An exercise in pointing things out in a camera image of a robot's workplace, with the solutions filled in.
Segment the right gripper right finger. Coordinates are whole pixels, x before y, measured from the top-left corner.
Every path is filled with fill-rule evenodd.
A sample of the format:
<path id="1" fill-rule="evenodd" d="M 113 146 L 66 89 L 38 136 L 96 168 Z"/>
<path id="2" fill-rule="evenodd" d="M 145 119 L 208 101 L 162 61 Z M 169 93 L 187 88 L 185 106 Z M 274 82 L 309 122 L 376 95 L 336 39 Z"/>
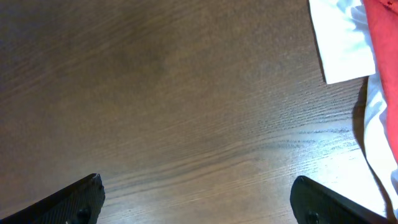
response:
<path id="1" fill-rule="evenodd" d="M 318 182 L 298 176 L 290 191 L 298 224 L 388 224 L 389 220 Z"/>

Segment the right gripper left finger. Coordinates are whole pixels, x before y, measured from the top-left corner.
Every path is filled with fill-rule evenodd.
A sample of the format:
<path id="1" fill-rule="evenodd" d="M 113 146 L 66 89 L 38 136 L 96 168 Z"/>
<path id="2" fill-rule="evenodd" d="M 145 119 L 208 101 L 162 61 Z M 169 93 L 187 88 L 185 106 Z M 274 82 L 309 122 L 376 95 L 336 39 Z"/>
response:
<path id="1" fill-rule="evenodd" d="M 2 224 L 96 224 L 105 201 L 99 174 L 90 174 L 33 205 L 1 219 Z"/>

